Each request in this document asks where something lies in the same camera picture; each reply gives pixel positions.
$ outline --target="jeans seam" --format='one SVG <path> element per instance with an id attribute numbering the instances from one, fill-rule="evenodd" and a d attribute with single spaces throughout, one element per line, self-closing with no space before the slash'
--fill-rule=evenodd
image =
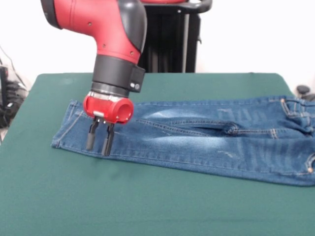
<path id="1" fill-rule="evenodd" d="M 273 136 L 272 130 L 247 130 L 247 129 L 240 129 L 240 130 L 234 130 L 230 132 L 231 134 L 271 134 Z"/>
<path id="2" fill-rule="evenodd" d="M 209 135 L 206 135 L 204 133 L 200 133 L 200 132 L 197 132 L 197 131 L 189 131 L 189 130 L 185 130 L 185 129 L 171 127 L 171 126 L 164 125 L 164 124 L 155 123 L 155 122 L 152 122 L 152 121 L 147 121 L 147 120 L 142 120 L 142 119 L 136 119 L 135 121 L 139 122 L 139 123 L 142 123 L 142 124 L 150 125 L 150 126 L 155 127 L 155 128 L 159 128 L 161 130 L 168 130 L 168 131 L 174 131 L 174 132 L 178 132 L 178 133 L 209 137 Z"/>
<path id="3" fill-rule="evenodd" d="M 171 121 L 167 124 L 175 124 L 175 125 L 185 125 L 185 124 L 229 124 L 234 126 L 235 129 L 238 129 L 237 125 L 230 121 L 212 121 L 212 120 L 196 120 L 196 121 Z"/>
<path id="4" fill-rule="evenodd" d="M 154 103 L 141 103 L 136 104 L 136 106 L 161 106 L 161 107 L 171 107 L 171 106 L 231 106 L 231 105 L 259 105 L 262 103 L 273 103 L 273 102 L 279 102 L 280 100 L 269 100 L 269 101 L 262 101 L 262 102 L 244 102 L 244 103 L 230 103 L 230 104 L 211 104 L 211 103 L 205 103 L 205 104 L 193 104 L 193 103 L 183 103 L 183 104 L 154 104 Z"/>
<path id="5" fill-rule="evenodd" d="M 101 156 L 100 153 L 95 152 L 95 151 L 85 151 L 85 150 L 77 149 L 75 147 L 69 147 L 67 145 L 63 145 L 63 147 L 69 148 L 69 149 L 72 149 L 72 150 L 77 150 L 79 152 L 83 152 L 83 153 L 86 153 L 86 154 L 94 154 L 94 155 Z M 180 163 L 180 164 L 186 164 L 186 165 L 195 165 L 195 166 L 211 167 L 211 168 L 218 168 L 218 169 L 225 169 L 225 170 L 234 170 L 234 171 L 242 171 L 242 172 L 253 172 L 253 173 L 257 173 L 258 172 L 258 171 L 244 170 L 244 169 L 233 169 L 233 168 L 227 168 L 227 167 L 220 167 L 220 166 L 199 165 L 199 164 L 189 163 L 189 162 L 160 160 L 160 159 L 156 159 L 156 158 L 147 158 L 147 157 L 140 157 L 140 156 L 135 156 L 135 155 L 111 154 L 111 156 L 124 156 L 124 157 L 132 157 L 132 158 L 139 158 L 139 159 L 145 159 L 145 160 L 165 161 L 165 162 L 171 162 L 171 163 Z M 259 172 L 259 173 L 261 173 L 261 174 L 268 174 L 268 175 L 275 175 L 275 174 L 280 174 L 280 175 L 309 175 L 309 174 L 311 174 L 309 172 L 306 172 L 306 173 L 305 172 L 288 172 L 288 173 Z"/>
<path id="6" fill-rule="evenodd" d="M 56 140 L 56 146 L 59 147 L 60 145 L 60 141 L 64 138 L 64 136 L 74 127 L 74 125 L 76 124 L 76 122 L 79 120 L 79 118 L 81 117 L 81 114 L 83 113 L 83 111 L 81 111 L 80 115 L 74 120 L 74 122 L 69 126 L 69 128 L 60 136 L 59 139 Z"/>
<path id="7" fill-rule="evenodd" d="M 69 114 L 69 117 L 68 117 L 68 120 L 67 120 L 67 121 L 70 120 L 70 118 L 71 118 L 71 116 L 72 116 L 72 114 L 73 114 L 73 111 L 74 111 L 74 108 L 75 108 L 75 107 L 76 107 L 75 104 L 72 104 L 72 109 L 71 109 L 71 111 L 70 111 L 70 114 Z"/>

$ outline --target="stitching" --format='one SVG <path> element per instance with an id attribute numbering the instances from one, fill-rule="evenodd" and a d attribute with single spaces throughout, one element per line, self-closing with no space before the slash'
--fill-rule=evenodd
<path id="1" fill-rule="evenodd" d="M 199 136 L 203 136 L 203 137 L 209 137 L 209 135 L 204 134 L 204 133 L 200 133 L 197 131 L 189 131 L 189 130 L 185 130 L 185 129 L 179 129 L 179 128 L 175 128 L 175 127 L 171 127 L 171 126 L 167 126 L 167 125 L 162 125 L 159 123 L 155 123 L 155 122 L 151 122 L 151 121 L 147 121 L 147 120 L 142 120 L 142 119 L 136 119 L 135 121 L 142 123 L 142 124 L 147 124 L 156 128 L 160 128 L 162 130 L 169 130 L 169 131 L 173 131 L 173 132 L 178 132 L 178 133 L 184 133 L 184 134 L 192 134 L 192 135 L 199 135 Z"/>
<path id="2" fill-rule="evenodd" d="M 70 114 L 69 114 L 69 117 L 68 117 L 68 121 L 70 120 L 70 118 L 71 118 L 71 116 L 72 116 L 72 113 L 73 113 L 75 107 L 76 107 L 76 106 L 75 106 L 74 104 L 72 104 L 72 109 L 71 109 L 71 111 L 70 111 Z"/>
<path id="3" fill-rule="evenodd" d="M 270 131 L 271 131 L 271 132 L 270 132 L 271 137 L 272 137 L 273 139 L 275 139 L 274 132 L 272 131 L 272 129 L 271 129 Z"/>
<path id="4" fill-rule="evenodd" d="M 176 124 L 176 125 L 186 125 L 186 124 L 217 124 L 217 125 L 220 125 L 220 124 L 228 124 L 228 125 L 232 125 L 235 130 L 238 129 L 238 126 L 233 122 L 219 121 L 219 120 L 171 121 L 171 122 L 168 122 L 168 124 Z"/>
<path id="5" fill-rule="evenodd" d="M 306 112 L 305 112 L 305 106 L 302 106 L 302 105 L 301 105 L 301 107 L 302 107 L 301 117 L 303 117 L 303 114 L 306 114 Z"/>
<path id="6" fill-rule="evenodd" d="M 161 107 L 170 107 L 170 106 L 231 106 L 231 105 L 259 105 L 262 103 L 268 103 L 268 102 L 278 102 L 279 100 L 274 101 L 263 101 L 263 102 L 244 102 L 244 103 L 226 103 L 226 104 L 212 104 L 212 103 L 205 103 L 205 104 L 193 104 L 193 103 L 183 103 L 183 104 L 154 104 L 154 103 L 140 103 L 136 104 L 137 106 L 161 106 Z"/>
<path id="7" fill-rule="evenodd" d="M 284 109 L 284 112 L 285 112 L 288 116 L 291 116 L 290 110 L 289 110 L 289 108 L 287 107 L 286 103 L 285 103 L 285 102 L 281 102 L 281 106 L 282 106 L 282 108 Z"/>
<path id="8" fill-rule="evenodd" d="M 255 129 L 252 129 L 252 130 L 235 130 L 235 131 L 232 131 L 231 132 L 232 134 L 247 134 L 247 133 L 254 133 L 254 134 L 270 134 L 270 130 L 255 130 Z"/>
<path id="9" fill-rule="evenodd" d="M 286 98 L 288 101 L 290 97 L 286 96 L 277 96 L 275 98 L 258 98 L 251 99 L 251 100 L 234 100 L 230 102 L 229 100 L 226 101 L 203 101 L 204 103 L 198 103 L 200 101 L 185 101 L 185 102 L 141 102 L 136 103 L 136 106 L 145 106 L 145 105 L 153 105 L 153 106 L 230 106 L 230 105 L 249 105 L 249 104 L 262 104 L 262 103 L 270 103 L 270 102 L 279 102 L 281 99 Z"/>
<path id="10" fill-rule="evenodd" d="M 97 156 L 101 156 L 99 152 L 95 151 L 86 151 L 86 150 L 81 150 L 75 147 L 69 147 L 67 145 L 62 145 L 65 148 L 69 148 L 70 150 L 76 150 L 79 152 L 83 152 L 86 154 L 93 154 Z M 257 173 L 257 171 L 251 171 L 251 170 L 243 170 L 243 169 L 233 169 L 233 168 L 227 168 L 227 167 L 220 167 L 220 166 L 210 166 L 210 165 L 200 165 L 200 164 L 195 164 L 195 163 L 190 163 L 190 162 L 179 162 L 179 161 L 170 161 L 170 160 L 160 160 L 156 158 L 147 158 L 147 157 L 139 157 L 139 156 L 134 156 L 134 155 L 122 155 L 122 154 L 111 154 L 111 156 L 120 156 L 120 157 L 131 157 L 131 158 L 138 158 L 138 159 L 145 159 L 145 160 L 155 160 L 155 161 L 164 161 L 164 162 L 170 162 L 170 163 L 180 163 L 180 164 L 188 164 L 188 165 L 194 165 L 194 166 L 203 166 L 203 167 L 211 167 L 211 168 L 218 168 L 218 169 L 225 169 L 225 170 L 234 170 L 234 171 L 242 171 L 242 172 L 252 172 L 252 173 Z M 261 174 L 268 174 L 268 175 L 274 175 L 274 174 L 281 174 L 281 175 L 310 175 L 309 172 L 288 172 L 288 173 L 281 173 L 281 172 L 258 172 Z"/>
<path id="11" fill-rule="evenodd" d="M 57 146 L 59 146 L 59 143 L 60 143 L 61 139 L 73 128 L 73 126 L 76 124 L 76 122 L 81 117 L 82 113 L 83 113 L 83 111 L 81 111 L 80 115 L 74 120 L 74 122 L 71 124 L 71 126 L 61 135 L 61 137 L 59 139 L 57 139 L 57 141 L 56 141 Z"/>
<path id="12" fill-rule="evenodd" d="M 276 130 L 272 129 L 272 132 L 273 132 L 273 135 L 274 135 L 275 139 L 279 139 L 278 136 L 277 136 Z"/>
<path id="13" fill-rule="evenodd" d="M 81 110 L 81 111 L 77 111 L 77 112 L 76 112 L 76 114 L 81 114 L 81 116 L 83 116 L 83 117 L 85 117 L 85 118 L 89 118 L 89 119 L 93 120 L 93 118 L 92 118 L 92 117 L 88 116 L 85 112 L 83 113 L 83 111 L 82 111 L 82 110 Z"/>

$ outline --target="green table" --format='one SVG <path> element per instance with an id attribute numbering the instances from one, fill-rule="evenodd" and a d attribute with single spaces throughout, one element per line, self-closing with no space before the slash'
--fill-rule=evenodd
<path id="1" fill-rule="evenodd" d="M 0 236 L 304 236 L 315 188 L 101 160 L 52 149 L 91 74 L 41 75 L 0 147 Z M 147 74 L 133 101 L 290 94 L 276 74 Z"/>

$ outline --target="black metal frame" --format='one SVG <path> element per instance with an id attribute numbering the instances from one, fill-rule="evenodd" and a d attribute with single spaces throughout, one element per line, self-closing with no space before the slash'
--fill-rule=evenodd
<path id="1" fill-rule="evenodd" d="M 7 82 L 8 82 L 8 69 L 0 65 L 0 80 L 1 80 L 1 97 L 2 97 L 2 109 L 4 110 L 8 105 L 7 102 Z"/>
<path id="2" fill-rule="evenodd" d="M 147 73 L 194 73 L 200 32 L 198 14 L 211 6 L 212 0 L 145 4 L 147 39 L 138 65 Z"/>

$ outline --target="jeans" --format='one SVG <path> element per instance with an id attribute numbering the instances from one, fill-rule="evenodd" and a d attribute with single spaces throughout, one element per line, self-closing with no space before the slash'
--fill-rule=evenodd
<path id="1" fill-rule="evenodd" d="M 315 102 L 268 96 L 246 100 L 136 103 L 116 124 L 111 156 L 105 124 L 86 150 L 92 118 L 71 101 L 52 147 L 114 159 L 264 182 L 315 185 Z"/>

